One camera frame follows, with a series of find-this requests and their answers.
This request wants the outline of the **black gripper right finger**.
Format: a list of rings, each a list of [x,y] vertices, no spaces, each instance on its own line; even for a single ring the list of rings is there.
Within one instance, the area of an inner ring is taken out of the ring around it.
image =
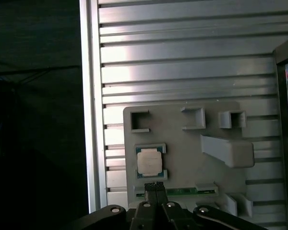
[[[156,183],[156,198],[171,230],[263,230],[264,227],[248,222],[212,206],[201,205],[193,212],[169,201],[162,182]]]

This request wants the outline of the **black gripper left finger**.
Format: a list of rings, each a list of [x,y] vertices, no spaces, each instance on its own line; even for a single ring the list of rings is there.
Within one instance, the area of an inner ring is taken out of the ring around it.
[[[156,219],[156,183],[144,185],[145,201],[126,210],[108,205],[72,222],[73,230],[152,230]]]

